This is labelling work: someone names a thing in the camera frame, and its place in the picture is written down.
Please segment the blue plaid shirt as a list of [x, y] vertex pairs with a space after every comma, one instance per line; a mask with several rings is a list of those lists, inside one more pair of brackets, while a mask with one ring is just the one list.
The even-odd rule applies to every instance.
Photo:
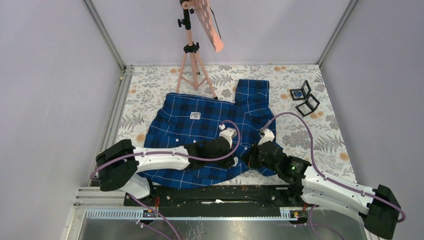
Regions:
[[196, 170], [158, 169], [140, 172], [161, 186], [176, 189], [194, 189], [231, 180], [249, 169], [264, 176], [274, 172], [257, 163], [246, 163], [243, 157], [260, 140], [259, 130], [274, 117], [269, 108], [270, 83], [267, 80], [240, 79], [234, 102], [209, 97], [168, 93], [161, 109], [149, 126], [144, 147], [174, 148], [219, 136], [219, 124], [233, 121], [241, 132], [241, 143], [234, 153], [239, 162], [230, 168], [214, 162]]

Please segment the black jewelry box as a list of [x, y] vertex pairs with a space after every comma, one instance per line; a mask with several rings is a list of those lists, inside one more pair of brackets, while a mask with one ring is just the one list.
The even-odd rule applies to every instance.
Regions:
[[319, 105], [320, 101], [313, 94], [310, 94], [305, 99], [305, 101], [297, 105], [295, 109], [301, 114], [302, 117], [306, 117], [314, 113]]

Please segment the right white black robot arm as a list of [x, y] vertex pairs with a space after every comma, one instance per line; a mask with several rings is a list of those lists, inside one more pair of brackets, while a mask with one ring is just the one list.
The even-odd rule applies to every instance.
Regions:
[[319, 172], [312, 163], [287, 155], [276, 143], [254, 144], [242, 155], [252, 169], [264, 167], [288, 184], [287, 201], [318, 205], [346, 215], [370, 233], [391, 240], [400, 216], [400, 204], [393, 191], [380, 184], [373, 188]]

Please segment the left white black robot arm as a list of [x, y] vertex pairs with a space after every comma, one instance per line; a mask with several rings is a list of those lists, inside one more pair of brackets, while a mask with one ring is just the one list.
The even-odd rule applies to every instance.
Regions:
[[103, 192], [121, 190], [148, 206], [154, 202], [155, 192], [141, 172], [197, 171], [213, 164], [230, 168], [237, 164], [234, 154], [240, 143], [237, 137], [219, 136], [171, 148], [146, 148], [123, 139], [96, 156], [90, 179], [99, 182]]

